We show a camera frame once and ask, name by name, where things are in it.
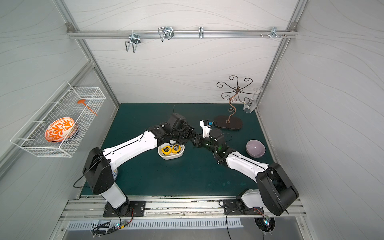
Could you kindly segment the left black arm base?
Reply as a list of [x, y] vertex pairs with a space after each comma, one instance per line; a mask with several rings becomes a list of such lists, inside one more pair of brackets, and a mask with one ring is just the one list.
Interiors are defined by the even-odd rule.
[[118, 218], [118, 217], [143, 217], [145, 214], [146, 201], [130, 201], [127, 200], [118, 208], [107, 202], [104, 208], [104, 218]]

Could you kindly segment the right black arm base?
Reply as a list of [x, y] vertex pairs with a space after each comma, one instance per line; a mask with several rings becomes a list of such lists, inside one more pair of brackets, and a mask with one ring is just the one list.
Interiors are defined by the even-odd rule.
[[238, 199], [219, 200], [219, 206], [223, 208], [226, 216], [262, 216], [264, 214], [262, 207], [248, 208]]

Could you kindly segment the black yellow tape measure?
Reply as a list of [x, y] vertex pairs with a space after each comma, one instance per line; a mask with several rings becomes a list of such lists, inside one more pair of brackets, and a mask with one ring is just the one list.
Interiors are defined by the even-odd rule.
[[183, 147], [179, 144], [175, 144], [172, 146], [172, 154], [179, 154], [183, 151]]

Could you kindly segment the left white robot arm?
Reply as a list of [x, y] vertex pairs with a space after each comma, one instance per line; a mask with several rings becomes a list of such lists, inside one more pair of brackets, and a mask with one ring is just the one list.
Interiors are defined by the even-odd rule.
[[113, 171], [125, 162], [162, 144], [175, 141], [180, 144], [196, 136], [196, 131], [186, 122], [155, 125], [146, 129], [138, 137], [120, 145], [101, 150], [90, 150], [83, 168], [83, 175], [93, 194], [102, 196], [113, 209], [129, 206], [127, 195], [119, 188], [113, 177]]

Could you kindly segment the white storage box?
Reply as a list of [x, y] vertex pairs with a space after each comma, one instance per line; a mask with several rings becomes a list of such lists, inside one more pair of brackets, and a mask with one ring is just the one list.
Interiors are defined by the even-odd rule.
[[163, 160], [173, 160], [180, 158], [185, 151], [185, 146], [177, 143], [176, 141], [169, 141], [168, 143], [162, 144], [157, 148], [158, 155]]

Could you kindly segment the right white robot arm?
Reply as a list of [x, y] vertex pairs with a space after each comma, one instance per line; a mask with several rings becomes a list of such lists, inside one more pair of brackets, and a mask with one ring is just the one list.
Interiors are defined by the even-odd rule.
[[208, 135], [196, 135], [192, 143], [197, 148], [212, 152], [219, 165], [236, 170], [257, 183], [256, 190], [243, 191], [236, 198], [238, 211], [256, 212], [266, 208], [275, 216], [288, 212], [288, 207], [299, 198], [299, 193], [281, 165], [264, 164], [252, 160], [229, 147], [224, 134], [219, 129]]

